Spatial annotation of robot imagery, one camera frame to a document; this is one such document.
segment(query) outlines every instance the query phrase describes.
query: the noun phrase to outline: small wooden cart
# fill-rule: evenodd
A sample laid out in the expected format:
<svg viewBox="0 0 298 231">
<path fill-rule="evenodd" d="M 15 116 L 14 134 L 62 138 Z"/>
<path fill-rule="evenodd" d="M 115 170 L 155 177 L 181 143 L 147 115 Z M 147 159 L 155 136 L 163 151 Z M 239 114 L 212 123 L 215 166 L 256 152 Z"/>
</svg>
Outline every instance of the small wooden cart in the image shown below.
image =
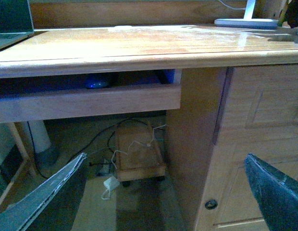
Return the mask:
<svg viewBox="0 0 298 231">
<path fill-rule="evenodd" d="M 160 148 L 153 140 L 150 125 L 126 123 L 116 130 L 117 179 L 123 186 L 130 185 L 131 180 L 155 177 L 164 180 L 165 163 Z"/>
</svg>

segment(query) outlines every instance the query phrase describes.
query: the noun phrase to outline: round knob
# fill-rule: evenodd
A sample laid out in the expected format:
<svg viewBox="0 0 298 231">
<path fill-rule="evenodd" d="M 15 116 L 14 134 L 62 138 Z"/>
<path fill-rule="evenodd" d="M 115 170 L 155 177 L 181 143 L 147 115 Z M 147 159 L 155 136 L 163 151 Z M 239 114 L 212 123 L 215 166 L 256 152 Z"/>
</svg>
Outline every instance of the round knob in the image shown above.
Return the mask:
<svg viewBox="0 0 298 231">
<path fill-rule="evenodd" d="M 211 209 L 215 209 L 217 205 L 218 204 L 216 200 L 209 200 L 206 202 L 205 207 L 206 209 L 211 210 Z"/>
</svg>

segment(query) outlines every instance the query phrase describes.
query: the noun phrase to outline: white power adapter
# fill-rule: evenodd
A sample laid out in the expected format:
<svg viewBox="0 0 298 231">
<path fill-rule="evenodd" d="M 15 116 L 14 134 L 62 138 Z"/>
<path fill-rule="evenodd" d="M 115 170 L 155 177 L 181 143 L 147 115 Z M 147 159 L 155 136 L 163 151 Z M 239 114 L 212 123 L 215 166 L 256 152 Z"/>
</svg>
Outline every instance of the white power adapter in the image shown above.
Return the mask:
<svg viewBox="0 0 298 231">
<path fill-rule="evenodd" d="M 102 194 L 101 199 L 109 200 L 111 198 L 111 191 L 114 190 L 115 188 L 117 188 L 119 186 L 120 182 L 114 176 L 111 176 L 106 181 L 104 181 L 103 184 L 104 184 L 106 190 Z"/>
<path fill-rule="evenodd" d="M 114 176 L 111 176 L 106 181 L 104 181 L 103 184 L 105 188 L 107 188 L 109 191 L 112 191 L 119 186 L 120 182 Z"/>
</svg>

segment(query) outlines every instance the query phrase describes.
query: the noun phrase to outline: wooden desk surface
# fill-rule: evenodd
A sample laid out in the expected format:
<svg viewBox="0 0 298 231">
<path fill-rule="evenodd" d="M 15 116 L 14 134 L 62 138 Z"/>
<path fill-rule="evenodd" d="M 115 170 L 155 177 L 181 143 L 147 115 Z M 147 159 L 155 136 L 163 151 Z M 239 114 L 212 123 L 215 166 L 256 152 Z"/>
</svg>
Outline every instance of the wooden desk surface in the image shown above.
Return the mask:
<svg viewBox="0 0 298 231">
<path fill-rule="evenodd" d="M 0 51 L 0 78 L 298 63 L 296 31 L 185 25 L 37 32 Z"/>
</svg>

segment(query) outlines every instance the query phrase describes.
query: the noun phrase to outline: computer mouse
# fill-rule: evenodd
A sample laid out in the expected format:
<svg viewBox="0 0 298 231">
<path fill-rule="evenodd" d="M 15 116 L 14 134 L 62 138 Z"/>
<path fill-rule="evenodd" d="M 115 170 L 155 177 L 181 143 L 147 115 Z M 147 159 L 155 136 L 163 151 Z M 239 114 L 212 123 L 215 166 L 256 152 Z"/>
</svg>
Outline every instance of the computer mouse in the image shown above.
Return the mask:
<svg viewBox="0 0 298 231">
<path fill-rule="evenodd" d="M 107 88 L 116 81 L 115 73 L 94 73 L 88 74 L 85 80 L 87 89 Z"/>
</svg>

